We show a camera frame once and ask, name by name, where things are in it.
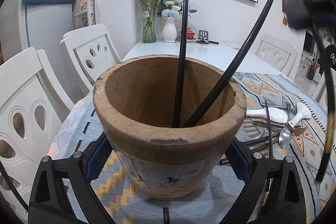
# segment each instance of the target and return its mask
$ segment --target ribbed white vase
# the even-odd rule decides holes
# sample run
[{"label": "ribbed white vase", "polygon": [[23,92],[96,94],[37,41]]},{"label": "ribbed white vase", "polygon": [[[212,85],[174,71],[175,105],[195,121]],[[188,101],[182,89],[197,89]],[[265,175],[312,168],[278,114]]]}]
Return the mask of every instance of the ribbed white vase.
[{"label": "ribbed white vase", "polygon": [[167,43],[173,43],[177,37],[177,31],[174,24],[174,17],[165,17],[166,25],[163,28],[163,41]]}]

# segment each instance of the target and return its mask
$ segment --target television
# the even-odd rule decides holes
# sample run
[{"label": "television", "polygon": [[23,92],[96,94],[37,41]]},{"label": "television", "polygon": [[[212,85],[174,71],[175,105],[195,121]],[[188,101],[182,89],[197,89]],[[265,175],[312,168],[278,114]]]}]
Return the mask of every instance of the television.
[{"label": "television", "polygon": [[306,31],[303,49],[310,54],[313,54],[315,47],[315,37]]}]

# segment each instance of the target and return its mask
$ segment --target wooden container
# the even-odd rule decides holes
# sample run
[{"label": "wooden container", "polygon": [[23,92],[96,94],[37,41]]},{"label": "wooden container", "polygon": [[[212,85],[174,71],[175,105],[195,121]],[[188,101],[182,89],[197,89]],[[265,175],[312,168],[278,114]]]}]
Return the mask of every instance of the wooden container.
[{"label": "wooden container", "polygon": [[[240,86],[230,81],[196,127],[171,128],[179,58],[143,56],[104,72],[93,90],[95,110],[135,185],[153,198],[196,190],[219,162],[246,114]],[[223,72],[187,58],[181,125]]]}]

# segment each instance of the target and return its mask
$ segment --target blue flower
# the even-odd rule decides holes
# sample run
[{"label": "blue flower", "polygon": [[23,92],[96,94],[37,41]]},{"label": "blue flower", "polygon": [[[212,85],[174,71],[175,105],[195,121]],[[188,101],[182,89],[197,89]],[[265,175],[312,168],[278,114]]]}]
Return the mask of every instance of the blue flower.
[{"label": "blue flower", "polygon": [[176,18],[176,17],[179,16],[179,12],[177,10],[174,10],[174,9],[172,9],[172,10],[166,9],[166,10],[162,11],[161,15],[163,17],[174,17],[174,18]]}]

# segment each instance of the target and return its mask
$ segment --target blue patterned tablecloth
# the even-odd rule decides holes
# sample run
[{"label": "blue patterned tablecloth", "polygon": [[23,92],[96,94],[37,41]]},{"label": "blue patterned tablecloth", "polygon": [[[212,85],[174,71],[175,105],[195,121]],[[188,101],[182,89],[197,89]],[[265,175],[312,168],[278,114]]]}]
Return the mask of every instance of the blue patterned tablecloth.
[{"label": "blue patterned tablecloth", "polygon": [[[311,109],[312,118],[301,122],[302,126],[308,126],[303,135],[293,135],[286,150],[281,149],[278,144],[273,147],[276,159],[281,160],[285,156],[294,159],[304,190],[307,223],[311,223],[336,188],[335,151],[331,155],[323,182],[315,183],[326,137],[325,111],[302,89],[281,75],[236,73],[234,79],[245,93],[248,109],[261,108],[260,102],[265,99],[277,105],[288,101],[292,107],[298,102],[303,102]],[[59,136],[54,139],[49,152],[53,159],[69,157],[75,150],[83,151],[103,132],[94,110],[92,94],[79,103],[75,111],[76,114],[70,114]],[[254,126],[251,118],[246,118],[237,133],[237,138],[240,141],[251,140],[260,136],[263,130],[265,129]],[[268,149],[262,153],[268,155]],[[86,221],[70,182],[66,180],[65,185],[68,186],[68,196],[76,216]],[[92,181],[91,186],[117,224],[164,223],[164,216],[169,216],[170,223],[174,224],[218,224],[233,205],[244,183],[236,178],[230,165],[216,165],[202,186],[193,193],[174,201],[155,200],[135,188],[116,154],[112,153],[100,177]],[[262,199],[263,195],[250,220],[258,217]]]}]

